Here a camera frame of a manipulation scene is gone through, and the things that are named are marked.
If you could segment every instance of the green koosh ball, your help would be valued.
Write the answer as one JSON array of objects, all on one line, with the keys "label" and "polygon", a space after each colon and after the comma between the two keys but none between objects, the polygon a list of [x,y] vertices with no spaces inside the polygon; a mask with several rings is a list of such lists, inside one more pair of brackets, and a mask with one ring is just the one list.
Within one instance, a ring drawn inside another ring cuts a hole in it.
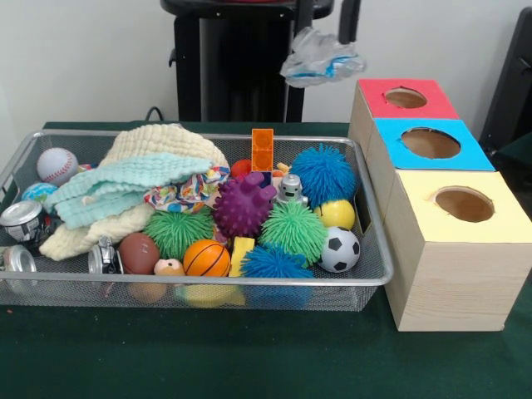
[{"label": "green koosh ball", "polygon": [[279,244],[290,254],[302,254],[307,267],[318,261],[327,238],[327,228],[306,206],[290,201],[276,204],[263,223],[261,244]]},{"label": "green koosh ball", "polygon": [[187,248],[213,238],[214,220],[208,207],[195,214],[155,212],[144,233],[155,241],[162,259],[183,260]]}]

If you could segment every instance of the wire mesh basket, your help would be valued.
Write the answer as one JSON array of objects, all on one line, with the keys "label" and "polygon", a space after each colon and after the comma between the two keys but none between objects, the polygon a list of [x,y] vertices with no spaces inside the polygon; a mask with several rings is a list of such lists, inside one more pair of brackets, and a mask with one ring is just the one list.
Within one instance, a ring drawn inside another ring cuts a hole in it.
[{"label": "wire mesh basket", "polygon": [[[39,155],[52,147],[73,152],[80,164],[96,163],[111,148],[113,131],[40,131],[28,136],[0,177],[1,209],[20,200],[39,181]],[[212,140],[232,165],[249,158],[249,135],[203,135]],[[361,311],[378,286],[393,274],[387,239],[360,147],[335,137],[276,136],[274,163],[290,165],[295,156],[320,143],[338,148],[360,184],[353,199],[357,222],[353,232],[361,244],[355,268],[329,273],[317,266],[315,278],[212,278],[90,274],[87,255],[55,262],[36,257],[34,273],[0,272],[0,303],[32,306],[247,308],[283,310]],[[14,245],[5,232],[0,245]]]}]

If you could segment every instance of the orange plastic block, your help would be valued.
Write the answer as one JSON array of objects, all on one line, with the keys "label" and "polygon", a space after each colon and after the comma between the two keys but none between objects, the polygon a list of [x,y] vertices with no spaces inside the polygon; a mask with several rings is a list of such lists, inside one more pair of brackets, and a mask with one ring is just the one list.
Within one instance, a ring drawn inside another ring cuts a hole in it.
[{"label": "orange plastic block", "polygon": [[253,129],[251,134],[251,170],[273,170],[273,129]]}]

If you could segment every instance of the baseball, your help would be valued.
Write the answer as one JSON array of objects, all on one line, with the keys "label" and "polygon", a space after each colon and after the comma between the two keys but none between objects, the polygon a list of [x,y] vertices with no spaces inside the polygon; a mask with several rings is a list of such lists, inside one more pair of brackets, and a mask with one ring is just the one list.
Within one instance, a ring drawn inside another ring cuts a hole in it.
[{"label": "baseball", "polygon": [[39,157],[37,173],[46,183],[56,186],[64,185],[77,173],[77,158],[64,148],[51,148]]}]

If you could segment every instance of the wooden box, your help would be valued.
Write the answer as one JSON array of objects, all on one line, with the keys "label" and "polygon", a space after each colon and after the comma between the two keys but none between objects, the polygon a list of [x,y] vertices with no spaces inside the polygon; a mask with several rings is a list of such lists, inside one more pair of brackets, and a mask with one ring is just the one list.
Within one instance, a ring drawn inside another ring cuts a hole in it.
[{"label": "wooden box", "polygon": [[396,169],[494,171],[466,124],[443,119],[376,119],[367,150],[381,216],[386,217]]},{"label": "wooden box", "polygon": [[399,331],[498,331],[532,264],[532,224],[497,172],[397,170],[385,220]]},{"label": "wooden box", "polygon": [[367,154],[374,119],[459,119],[436,81],[421,79],[359,79],[352,108],[349,138]]}]

